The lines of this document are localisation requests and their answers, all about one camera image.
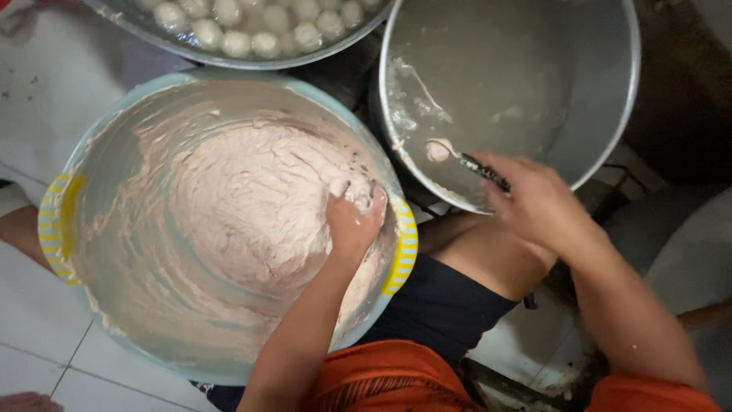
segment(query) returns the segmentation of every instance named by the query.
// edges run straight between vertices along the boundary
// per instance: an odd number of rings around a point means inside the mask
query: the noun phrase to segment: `tile grout line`
[[[157,395],[149,394],[147,392],[141,391],[140,389],[133,388],[132,386],[127,386],[127,385],[125,385],[123,383],[115,382],[114,380],[110,380],[110,379],[107,379],[107,378],[105,378],[103,376],[99,376],[99,375],[96,375],[94,373],[87,372],[85,370],[75,368],[75,367],[73,367],[71,365],[68,366],[68,369],[73,369],[74,371],[79,372],[79,373],[83,373],[84,375],[88,375],[88,376],[91,376],[93,378],[103,380],[103,381],[105,381],[107,383],[112,383],[113,385],[121,386],[122,388],[129,389],[130,391],[134,391],[134,392],[137,392],[139,394],[142,394],[142,395],[145,395],[145,396],[148,396],[148,397],[151,397],[151,398],[155,398],[157,400],[162,400],[163,402],[170,403],[170,404],[175,405],[175,406],[179,406],[180,408],[187,409],[187,410],[192,411],[192,412],[198,412],[197,409],[193,409],[190,406],[181,405],[180,403],[177,403],[177,402],[171,402],[170,400],[167,400],[165,398],[159,397]]]
[[[0,346],[5,346],[5,347],[7,347],[8,349],[16,350],[16,351],[18,351],[18,352],[22,352],[22,353],[25,353],[26,355],[34,356],[34,357],[36,357],[36,358],[38,358],[38,359],[42,359],[42,360],[44,360],[44,361],[49,361],[49,362],[52,362],[52,363],[54,363],[54,364],[57,364],[57,365],[59,365],[60,367],[63,367],[63,366],[65,366],[65,365],[64,365],[63,363],[61,363],[61,362],[59,362],[59,361],[54,361],[54,360],[53,360],[53,359],[51,359],[51,358],[46,358],[45,356],[39,355],[39,354],[37,354],[37,353],[33,353],[33,352],[29,351],[29,350],[21,349],[21,348],[19,348],[19,347],[13,346],[13,345],[8,345],[7,343],[3,343],[3,342],[0,342]]]
[[[59,387],[59,384],[61,383],[61,379],[64,378],[64,375],[66,375],[66,371],[69,370],[69,367],[71,367],[71,361],[74,360],[74,356],[76,356],[76,353],[78,352],[79,348],[81,347],[81,343],[84,341],[84,338],[86,337],[86,334],[89,333],[89,329],[92,327],[92,323],[94,321],[92,320],[89,322],[89,326],[86,327],[86,331],[84,332],[84,336],[81,337],[81,340],[79,341],[79,344],[76,345],[76,349],[74,349],[73,355],[71,355],[71,359],[69,359],[69,363],[66,364],[66,368],[64,368],[64,372],[61,374],[61,377],[59,378],[59,381],[56,382],[56,386],[53,387],[53,391],[51,391],[51,394],[48,395],[48,397],[53,398],[53,394],[56,393],[57,388]]]

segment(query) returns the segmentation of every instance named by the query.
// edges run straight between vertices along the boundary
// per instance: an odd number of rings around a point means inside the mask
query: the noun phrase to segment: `yellow striped handle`
[[[48,263],[56,275],[68,284],[78,284],[69,279],[71,271],[64,262],[76,247],[73,219],[76,195],[84,184],[81,176],[60,174],[48,187],[38,211],[38,240]]]
[[[385,295],[394,295],[402,287],[417,259],[417,246],[419,245],[417,223],[414,221],[414,215],[406,202],[401,202],[399,205],[397,219],[399,225],[397,250],[394,253],[394,261],[389,270],[389,276],[381,287],[381,293]]]

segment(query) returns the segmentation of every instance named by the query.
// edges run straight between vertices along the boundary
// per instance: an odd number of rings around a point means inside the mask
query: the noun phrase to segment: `hand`
[[[361,262],[384,224],[386,201],[386,193],[377,185],[373,188],[371,206],[362,215],[353,203],[346,200],[345,194],[341,197],[330,194],[326,219],[333,240],[331,255],[358,257]]]
[[[474,157],[511,182],[504,193],[488,180],[483,190],[488,204],[516,235],[567,260],[583,243],[606,239],[584,207],[551,168],[526,158],[509,158],[479,150]]]

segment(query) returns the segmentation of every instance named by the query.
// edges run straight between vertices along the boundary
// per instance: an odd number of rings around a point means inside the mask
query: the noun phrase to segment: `metal basin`
[[[279,70],[297,67],[316,62],[349,47],[361,40],[386,20],[392,9],[392,3],[384,0],[381,9],[365,12],[364,22],[351,30],[351,33],[336,43],[304,56],[291,59],[262,60],[251,56],[247,59],[235,59],[226,56],[221,50],[208,51],[186,43],[172,34],[165,32],[156,23],[151,12],[143,10],[134,0],[83,0],[99,15],[141,39],[164,48],[171,53],[206,65],[230,67],[245,70]]]
[[[378,78],[384,133],[422,184],[464,210],[488,212],[480,179],[430,162],[431,136],[534,158],[576,189],[620,139],[640,52],[630,0],[397,0]]]

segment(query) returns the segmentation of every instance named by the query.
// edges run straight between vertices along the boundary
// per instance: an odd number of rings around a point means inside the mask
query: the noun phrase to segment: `forearm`
[[[604,233],[588,236],[572,267],[587,329],[619,372],[704,387],[688,336]]]
[[[362,258],[331,253],[262,348],[238,411],[296,409],[327,355],[340,304]],[[273,400],[277,405],[269,404]]]

